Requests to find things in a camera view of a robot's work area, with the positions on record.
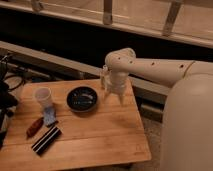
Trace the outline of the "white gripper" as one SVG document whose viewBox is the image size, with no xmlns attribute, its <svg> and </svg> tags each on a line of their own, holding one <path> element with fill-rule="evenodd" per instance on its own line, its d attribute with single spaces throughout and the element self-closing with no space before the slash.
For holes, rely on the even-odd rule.
<svg viewBox="0 0 213 171">
<path fill-rule="evenodd" d="M 124 104 L 124 91 L 126 89 L 127 74 L 110 70 L 106 65 L 100 71 L 101 87 L 105 89 L 104 98 L 111 93 L 118 94 L 120 104 Z"/>
</svg>

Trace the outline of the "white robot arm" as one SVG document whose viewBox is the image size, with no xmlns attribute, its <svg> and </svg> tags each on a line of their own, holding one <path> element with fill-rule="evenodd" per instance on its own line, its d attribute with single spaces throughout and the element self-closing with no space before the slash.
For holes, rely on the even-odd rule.
<svg viewBox="0 0 213 171">
<path fill-rule="evenodd" d="M 105 89 L 121 94 L 133 74 L 170 88 L 160 171 L 213 171 L 213 62 L 138 58 L 131 48 L 105 57 Z"/>
</svg>

